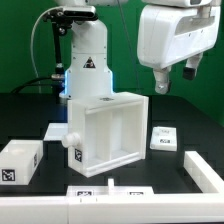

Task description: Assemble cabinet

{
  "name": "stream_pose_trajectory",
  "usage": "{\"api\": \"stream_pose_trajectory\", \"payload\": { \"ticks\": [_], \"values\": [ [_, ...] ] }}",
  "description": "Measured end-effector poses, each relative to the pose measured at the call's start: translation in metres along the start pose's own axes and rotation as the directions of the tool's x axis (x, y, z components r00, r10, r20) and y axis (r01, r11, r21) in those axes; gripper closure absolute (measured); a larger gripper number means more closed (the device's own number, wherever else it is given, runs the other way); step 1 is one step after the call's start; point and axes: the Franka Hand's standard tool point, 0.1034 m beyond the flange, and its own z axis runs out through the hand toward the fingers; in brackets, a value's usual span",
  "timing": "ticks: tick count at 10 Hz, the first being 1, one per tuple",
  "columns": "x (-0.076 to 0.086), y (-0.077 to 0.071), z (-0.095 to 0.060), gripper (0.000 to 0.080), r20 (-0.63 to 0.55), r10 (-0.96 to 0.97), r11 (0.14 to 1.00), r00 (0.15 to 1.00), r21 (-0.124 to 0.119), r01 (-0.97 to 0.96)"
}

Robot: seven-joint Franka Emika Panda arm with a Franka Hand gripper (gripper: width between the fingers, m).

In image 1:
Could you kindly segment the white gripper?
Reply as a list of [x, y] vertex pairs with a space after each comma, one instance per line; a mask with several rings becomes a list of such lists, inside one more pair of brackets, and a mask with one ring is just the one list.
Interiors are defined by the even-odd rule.
[[211, 7], [202, 17], [198, 8], [146, 5], [141, 13], [137, 56], [144, 66], [154, 68], [155, 91], [170, 89], [171, 66], [187, 59], [183, 78], [193, 80], [202, 52], [214, 47], [218, 35], [221, 7]]

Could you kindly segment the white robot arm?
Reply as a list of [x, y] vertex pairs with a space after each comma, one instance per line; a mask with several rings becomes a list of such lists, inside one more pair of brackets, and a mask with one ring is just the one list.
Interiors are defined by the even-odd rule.
[[[116, 6], [129, 0], [54, 0], [59, 26], [71, 29], [71, 64], [65, 72], [63, 98], [75, 99], [113, 92], [112, 71], [107, 67], [107, 28], [97, 18], [98, 6]], [[218, 36], [222, 0], [142, 0], [137, 58], [153, 70], [155, 91], [170, 89], [169, 73], [184, 61], [183, 77], [196, 77], [203, 53]]]

